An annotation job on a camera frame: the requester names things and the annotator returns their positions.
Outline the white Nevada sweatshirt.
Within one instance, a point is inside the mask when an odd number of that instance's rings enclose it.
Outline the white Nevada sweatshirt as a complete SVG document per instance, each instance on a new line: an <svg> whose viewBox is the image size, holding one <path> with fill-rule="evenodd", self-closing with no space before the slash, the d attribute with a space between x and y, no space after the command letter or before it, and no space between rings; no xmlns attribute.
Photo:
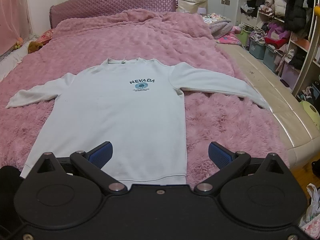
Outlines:
<svg viewBox="0 0 320 240"><path fill-rule="evenodd" d="M26 177L44 152L68 157L105 141L113 146L103 171L126 186L185 184L187 140L184 91L249 98L267 108L245 81L194 68L166 66L156 59L108 59L77 75L71 73L20 90L7 107L54 100L22 170Z"/></svg>

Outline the beige mattress edge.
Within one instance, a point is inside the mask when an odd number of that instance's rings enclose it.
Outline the beige mattress edge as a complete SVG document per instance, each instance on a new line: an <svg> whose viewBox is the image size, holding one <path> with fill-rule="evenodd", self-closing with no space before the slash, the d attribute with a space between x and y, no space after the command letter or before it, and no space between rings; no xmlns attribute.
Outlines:
<svg viewBox="0 0 320 240"><path fill-rule="evenodd" d="M291 168L309 162L319 152L319 130L302 105L269 68L241 46L217 44L241 69L247 81L264 97L278 122Z"/></svg>

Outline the white plastic bag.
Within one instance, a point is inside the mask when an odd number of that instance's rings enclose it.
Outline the white plastic bag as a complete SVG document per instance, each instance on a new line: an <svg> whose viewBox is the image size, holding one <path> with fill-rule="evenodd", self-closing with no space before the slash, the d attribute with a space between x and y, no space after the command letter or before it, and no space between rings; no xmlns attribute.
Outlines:
<svg viewBox="0 0 320 240"><path fill-rule="evenodd" d="M301 218L299 227L311 238L319 239L319 189L312 183L310 183L306 189L311 197L311 203Z"/></svg>

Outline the teal storage bin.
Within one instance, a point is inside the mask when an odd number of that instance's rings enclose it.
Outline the teal storage bin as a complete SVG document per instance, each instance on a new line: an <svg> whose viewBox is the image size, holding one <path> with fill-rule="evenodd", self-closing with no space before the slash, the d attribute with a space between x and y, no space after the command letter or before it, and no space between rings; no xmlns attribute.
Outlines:
<svg viewBox="0 0 320 240"><path fill-rule="evenodd" d="M261 44L250 38L249 53L256 59L262 60L265 55L265 44Z"/></svg>

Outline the pink fluffy blanket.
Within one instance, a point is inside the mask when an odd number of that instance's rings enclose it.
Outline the pink fluffy blanket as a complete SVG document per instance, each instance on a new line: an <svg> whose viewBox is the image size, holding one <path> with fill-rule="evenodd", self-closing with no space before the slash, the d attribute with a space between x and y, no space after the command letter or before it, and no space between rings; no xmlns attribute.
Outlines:
<svg viewBox="0 0 320 240"><path fill-rule="evenodd" d="M199 15L135 9L112 16L64 20L47 45L26 55L1 82L1 165L23 168L54 105L48 101L8 109L7 103L15 93L66 73L77 74L108 58L138 57L157 59L169 66L186 62L244 78ZM185 113L187 182L191 185L217 171L207 155L212 141L256 158L274 152L285 163L289 161L274 116L248 99L187 92Z"/></svg>

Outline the brown plush toy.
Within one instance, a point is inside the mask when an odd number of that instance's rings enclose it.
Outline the brown plush toy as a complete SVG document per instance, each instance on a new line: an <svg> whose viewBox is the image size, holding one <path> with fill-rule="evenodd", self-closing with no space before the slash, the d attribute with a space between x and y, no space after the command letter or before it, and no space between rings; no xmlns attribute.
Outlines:
<svg viewBox="0 0 320 240"><path fill-rule="evenodd" d="M28 45L28 54L39 51L43 47L43 44L36 41L31 41Z"/></svg>

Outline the grey folded blanket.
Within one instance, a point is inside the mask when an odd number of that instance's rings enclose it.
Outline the grey folded blanket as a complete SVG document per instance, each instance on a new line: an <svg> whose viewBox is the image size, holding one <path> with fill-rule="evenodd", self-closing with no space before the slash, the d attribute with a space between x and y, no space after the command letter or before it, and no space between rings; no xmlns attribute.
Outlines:
<svg viewBox="0 0 320 240"><path fill-rule="evenodd" d="M209 28L212 33L212 36L215 39L219 39L225 36L226 34L228 34L232 30L233 24L229 20L226 20L226 21L219 20L219 21L210 23Z"/></svg>

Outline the white shelving unit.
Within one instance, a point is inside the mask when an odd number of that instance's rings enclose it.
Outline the white shelving unit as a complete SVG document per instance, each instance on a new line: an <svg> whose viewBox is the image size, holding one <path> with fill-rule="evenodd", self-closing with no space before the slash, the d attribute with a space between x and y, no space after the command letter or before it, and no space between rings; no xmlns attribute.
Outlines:
<svg viewBox="0 0 320 240"><path fill-rule="evenodd" d="M264 61L298 100L310 100L319 93L319 0L311 3L308 28L291 32L289 42L281 48L265 43L268 24L278 22L285 28L287 0L239 0L237 23L245 29L244 47L249 50L250 38L265 44Z"/></svg>

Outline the pink curtain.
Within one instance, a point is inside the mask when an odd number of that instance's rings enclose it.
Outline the pink curtain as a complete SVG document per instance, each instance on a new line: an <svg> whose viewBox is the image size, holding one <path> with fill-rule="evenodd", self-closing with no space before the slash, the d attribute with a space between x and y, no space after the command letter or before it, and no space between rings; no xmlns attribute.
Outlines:
<svg viewBox="0 0 320 240"><path fill-rule="evenodd" d="M31 34L27 0L1 0L1 54Z"/></svg>

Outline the hanging dark jacket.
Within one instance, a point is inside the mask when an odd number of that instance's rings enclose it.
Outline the hanging dark jacket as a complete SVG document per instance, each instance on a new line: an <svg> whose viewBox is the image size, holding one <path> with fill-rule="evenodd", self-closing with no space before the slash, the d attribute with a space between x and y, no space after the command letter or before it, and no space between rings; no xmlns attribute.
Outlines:
<svg viewBox="0 0 320 240"><path fill-rule="evenodd" d="M313 0L287 0L285 10L285 28L293 33L304 32L311 19Z"/></svg>

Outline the white bedside cabinet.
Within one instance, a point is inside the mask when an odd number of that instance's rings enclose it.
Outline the white bedside cabinet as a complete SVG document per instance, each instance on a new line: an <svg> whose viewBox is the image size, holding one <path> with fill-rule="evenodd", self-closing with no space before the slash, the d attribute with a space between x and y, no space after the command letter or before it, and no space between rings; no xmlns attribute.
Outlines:
<svg viewBox="0 0 320 240"><path fill-rule="evenodd" d="M178 0L176 11L206 15L208 12L208 0Z"/></svg>

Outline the purple quilted headboard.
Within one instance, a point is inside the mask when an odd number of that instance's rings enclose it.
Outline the purple quilted headboard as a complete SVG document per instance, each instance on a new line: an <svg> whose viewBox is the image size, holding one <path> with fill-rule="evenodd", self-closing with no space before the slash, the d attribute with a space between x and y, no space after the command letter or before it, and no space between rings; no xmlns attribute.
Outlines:
<svg viewBox="0 0 320 240"><path fill-rule="evenodd" d="M177 0L68 0L53 5L49 11L50 26L56 26L69 18L109 16L131 9L155 12L175 12Z"/></svg>

